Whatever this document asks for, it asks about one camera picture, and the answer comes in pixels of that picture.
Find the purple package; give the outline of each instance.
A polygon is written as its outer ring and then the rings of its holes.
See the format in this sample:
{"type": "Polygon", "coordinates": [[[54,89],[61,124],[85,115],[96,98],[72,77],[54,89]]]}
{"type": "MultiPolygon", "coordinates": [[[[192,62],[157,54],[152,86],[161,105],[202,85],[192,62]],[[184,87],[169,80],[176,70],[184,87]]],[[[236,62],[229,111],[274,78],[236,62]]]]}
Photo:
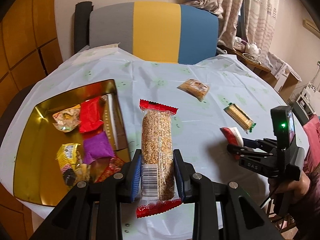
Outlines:
{"type": "Polygon", "coordinates": [[[101,132],[83,141],[83,163],[90,164],[103,157],[114,157],[115,154],[105,132],[101,132]]]}

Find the purple sleeve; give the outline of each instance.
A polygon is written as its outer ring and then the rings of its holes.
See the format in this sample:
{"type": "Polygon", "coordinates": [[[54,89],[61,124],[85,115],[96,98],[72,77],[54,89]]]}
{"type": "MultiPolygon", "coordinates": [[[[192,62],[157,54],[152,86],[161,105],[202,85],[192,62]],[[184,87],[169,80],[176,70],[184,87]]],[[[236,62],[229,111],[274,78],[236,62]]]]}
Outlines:
{"type": "Polygon", "coordinates": [[[310,187],[302,200],[289,208],[289,214],[296,221],[301,239],[319,237],[320,226],[320,174],[308,174],[310,187]]]}

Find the person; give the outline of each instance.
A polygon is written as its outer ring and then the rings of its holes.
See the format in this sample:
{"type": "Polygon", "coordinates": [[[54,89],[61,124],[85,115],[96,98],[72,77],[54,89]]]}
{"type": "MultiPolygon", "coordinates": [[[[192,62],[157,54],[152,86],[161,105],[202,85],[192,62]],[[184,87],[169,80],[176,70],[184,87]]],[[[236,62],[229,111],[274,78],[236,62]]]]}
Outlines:
{"type": "MultiPolygon", "coordinates": [[[[268,179],[272,192],[277,182],[268,179]]],[[[298,232],[294,240],[320,239],[320,173],[301,173],[299,181],[284,181],[275,194],[293,191],[289,214],[296,222],[298,232]]]]}

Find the plastic table cover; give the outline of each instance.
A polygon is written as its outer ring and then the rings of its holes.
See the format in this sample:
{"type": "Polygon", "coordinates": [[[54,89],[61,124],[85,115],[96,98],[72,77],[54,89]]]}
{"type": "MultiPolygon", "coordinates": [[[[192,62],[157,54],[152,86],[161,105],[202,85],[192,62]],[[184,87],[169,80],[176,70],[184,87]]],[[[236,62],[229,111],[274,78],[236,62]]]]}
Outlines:
{"type": "MultiPolygon", "coordinates": [[[[234,55],[219,55],[196,65],[155,63],[141,60],[120,48],[98,47],[78,53],[39,81],[15,115],[0,149],[0,178],[12,194],[13,172],[19,141],[34,106],[59,93],[114,79],[117,86],[131,157],[141,148],[143,113],[139,100],[145,99],[179,108],[172,119],[172,143],[185,162],[212,181],[236,181],[260,204],[269,193],[267,178],[238,166],[227,153],[227,140],[220,127],[238,127],[250,139],[275,138],[270,109],[285,105],[282,98],[234,55]],[[177,87],[187,79],[197,79],[210,87],[202,102],[177,87]],[[239,105],[257,125],[246,134],[223,109],[239,105]]],[[[308,138],[295,120],[297,145],[308,151],[308,138]]],[[[51,207],[23,202],[45,218],[51,207]]],[[[193,204],[182,204],[165,213],[136,218],[139,202],[122,204],[124,239],[188,239],[192,237],[193,204]]],[[[219,227],[222,227],[218,206],[219,227]]]]}

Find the patterned curtain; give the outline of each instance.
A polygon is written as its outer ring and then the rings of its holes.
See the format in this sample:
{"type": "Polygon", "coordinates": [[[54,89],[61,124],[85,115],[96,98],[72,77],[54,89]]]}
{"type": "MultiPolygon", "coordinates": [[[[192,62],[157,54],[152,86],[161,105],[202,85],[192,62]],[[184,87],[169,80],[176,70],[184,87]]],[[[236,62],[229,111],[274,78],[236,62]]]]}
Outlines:
{"type": "Polygon", "coordinates": [[[219,18],[218,44],[233,48],[238,24],[238,14],[243,0],[197,0],[186,3],[207,10],[219,18]]]}
{"type": "Polygon", "coordinates": [[[279,0],[244,0],[245,35],[261,48],[263,62],[269,51],[276,25],[279,0]]]}

